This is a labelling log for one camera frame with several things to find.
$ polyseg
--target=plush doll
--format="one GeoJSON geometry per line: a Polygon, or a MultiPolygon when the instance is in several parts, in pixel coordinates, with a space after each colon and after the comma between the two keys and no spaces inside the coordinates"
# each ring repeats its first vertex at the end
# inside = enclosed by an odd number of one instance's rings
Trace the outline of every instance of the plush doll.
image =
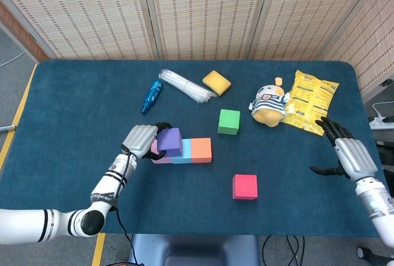
{"type": "Polygon", "coordinates": [[[256,94],[256,99],[249,104],[252,117],[267,126],[274,127],[284,119],[284,106],[290,100],[290,94],[284,94],[282,79],[275,78],[275,85],[263,86],[256,94]]]}

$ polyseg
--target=woven wall panel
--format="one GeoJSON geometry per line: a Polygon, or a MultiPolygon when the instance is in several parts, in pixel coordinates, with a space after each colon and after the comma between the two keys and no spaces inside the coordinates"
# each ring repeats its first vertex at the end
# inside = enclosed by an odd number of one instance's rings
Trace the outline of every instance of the woven wall panel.
{"type": "Polygon", "coordinates": [[[355,67],[361,92],[394,73],[394,0],[365,0],[324,56],[355,67]]]}
{"type": "Polygon", "coordinates": [[[138,0],[13,0],[58,58],[153,57],[138,0]]]}
{"type": "Polygon", "coordinates": [[[257,0],[155,0],[166,59],[242,58],[257,0]]]}
{"type": "Polygon", "coordinates": [[[251,58],[312,60],[356,0],[266,0],[267,13],[251,58]]]}

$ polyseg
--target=chip bag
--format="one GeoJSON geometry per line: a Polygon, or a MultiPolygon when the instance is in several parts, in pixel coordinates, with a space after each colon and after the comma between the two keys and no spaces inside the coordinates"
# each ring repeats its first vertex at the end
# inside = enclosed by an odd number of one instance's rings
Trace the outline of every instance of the chip bag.
{"type": "Polygon", "coordinates": [[[327,117],[328,108],[338,86],[339,83],[320,80],[297,70],[283,122],[323,135],[323,129],[315,120],[320,120],[322,116],[327,117]]]}

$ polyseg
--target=white power strip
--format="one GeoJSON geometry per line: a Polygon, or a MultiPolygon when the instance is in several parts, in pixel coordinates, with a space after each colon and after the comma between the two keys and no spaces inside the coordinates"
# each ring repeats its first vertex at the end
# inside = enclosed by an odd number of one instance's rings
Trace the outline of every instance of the white power strip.
{"type": "Polygon", "coordinates": [[[380,120],[379,117],[375,117],[374,120],[372,120],[369,123],[369,126],[371,127],[372,130],[394,129],[394,123],[384,123],[383,121],[380,120]]]}

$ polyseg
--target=yellow sponge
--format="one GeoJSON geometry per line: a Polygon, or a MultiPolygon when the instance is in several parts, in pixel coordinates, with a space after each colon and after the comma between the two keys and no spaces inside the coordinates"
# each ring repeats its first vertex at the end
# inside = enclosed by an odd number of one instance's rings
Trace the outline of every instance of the yellow sponge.
{"type": "Polygon", "coordinates": [[[222,95],[231,86],[231,82],[215,70],[204,77],[203,83],[209,86],[218,95],[222,95]]]}

